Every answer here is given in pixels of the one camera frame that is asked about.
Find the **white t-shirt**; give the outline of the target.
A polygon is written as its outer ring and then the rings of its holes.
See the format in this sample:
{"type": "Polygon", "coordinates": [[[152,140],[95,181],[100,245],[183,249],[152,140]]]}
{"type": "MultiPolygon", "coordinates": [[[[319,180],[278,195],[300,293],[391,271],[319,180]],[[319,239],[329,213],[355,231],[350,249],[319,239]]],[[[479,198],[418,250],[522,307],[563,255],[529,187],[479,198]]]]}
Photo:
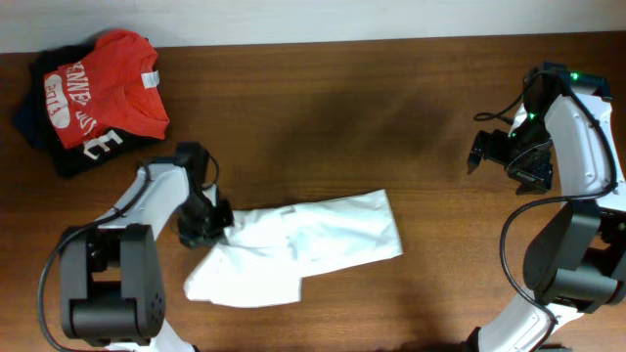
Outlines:
{"type": "Polygon", "coordinates": [[[303,279],[402,255],[387,194],[238,210],[187,277],[187,299],[235,308],[296,303],[303,279]]]}

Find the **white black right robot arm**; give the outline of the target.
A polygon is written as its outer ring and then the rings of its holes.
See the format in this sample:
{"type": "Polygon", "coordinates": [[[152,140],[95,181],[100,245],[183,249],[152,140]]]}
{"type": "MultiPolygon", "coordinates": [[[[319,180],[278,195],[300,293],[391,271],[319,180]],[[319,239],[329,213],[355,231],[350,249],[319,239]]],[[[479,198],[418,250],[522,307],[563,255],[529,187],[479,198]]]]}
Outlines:
{"type": "Polygon", "coordinates": [[[529,70],[511,103],[515,115],[479,112],[510,129],[480,130],[467,161],[502,165],[535,200],[516,209],[499,239],[503,272],[515,291],[489,324],[475,328],[466,351],[545,351],[564,325],[625,298],[625,175],[611,131],[612,95],[606,78],[542,63],[529,70]],[[523,212],[556,203],[559,211],[534,237],[518,283],[506,257],[508,233],[523,212]]]}

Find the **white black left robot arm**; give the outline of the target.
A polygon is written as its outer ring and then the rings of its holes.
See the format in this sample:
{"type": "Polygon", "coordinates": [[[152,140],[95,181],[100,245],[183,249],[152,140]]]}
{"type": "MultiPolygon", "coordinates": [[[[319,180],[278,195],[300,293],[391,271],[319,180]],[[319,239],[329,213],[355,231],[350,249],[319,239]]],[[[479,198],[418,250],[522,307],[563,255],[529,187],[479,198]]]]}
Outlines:
{"type": "Polygon", "coordinates": [[[189,249],[209,247],[234,222],[228,200],[206,185],[214,161],[198,142],[138,170],[131,187],[102,217],[62,235],[61,325],[66,337],[109,351],[193,351],[165,320],[157,238],[172,215],[189,249]]]}

